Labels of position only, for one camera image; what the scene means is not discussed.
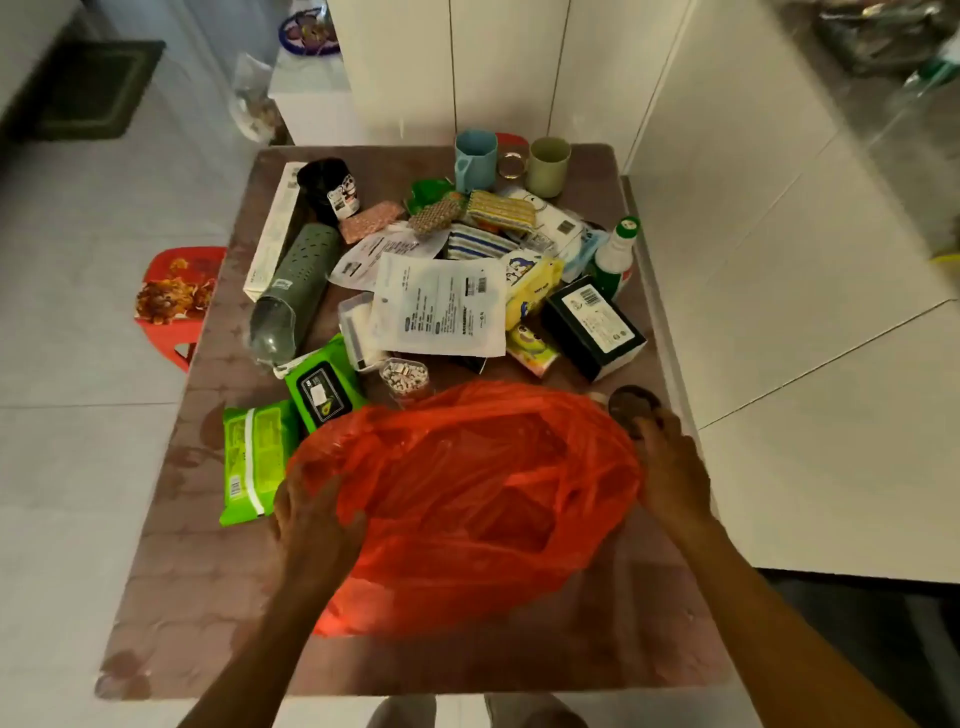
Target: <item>small plastic container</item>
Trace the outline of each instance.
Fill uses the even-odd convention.
[[[389,356],[378,349],[370,337],[370,314],[373,306],[373,293],[364,291],[359,296],[340,302],[337,316],[340,331],[347,344],[347,359],[354,370],[364,374],[379,369]]]
[[[401,407],[409,407],[434,394],[426,364],[418,361],[391,357],[380,366],[380,377]]]

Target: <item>green lid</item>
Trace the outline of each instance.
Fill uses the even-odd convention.
[[[616,234],[627,240],[636,237],[640,232],[640,221],[635,217],[625,217],[616,225]]]

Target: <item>doormat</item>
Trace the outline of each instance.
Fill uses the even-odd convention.
[[[165,47],[162,40],[60,45],[24,91],[18,136],[46,141],[123,136]]]

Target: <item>yellow package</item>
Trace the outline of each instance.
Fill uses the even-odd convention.
[[[495,228],[530,232],[537,226],[537,210],[529,200],[500,197],[482,189],[470,193],[467,215]]]
[[[524,316],[540,309],[547,295],[560,282],[564,262],[525,248],[507,253],[500,259],[507,269],[506,330],[509,331]]]

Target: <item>green plastic bottle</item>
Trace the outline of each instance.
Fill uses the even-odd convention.
[[[590,273],[596,280],[597,290],[611,301],[623,290],[634,271],[634,242],[639,232],[640,221],[625,217],[593,254]]]

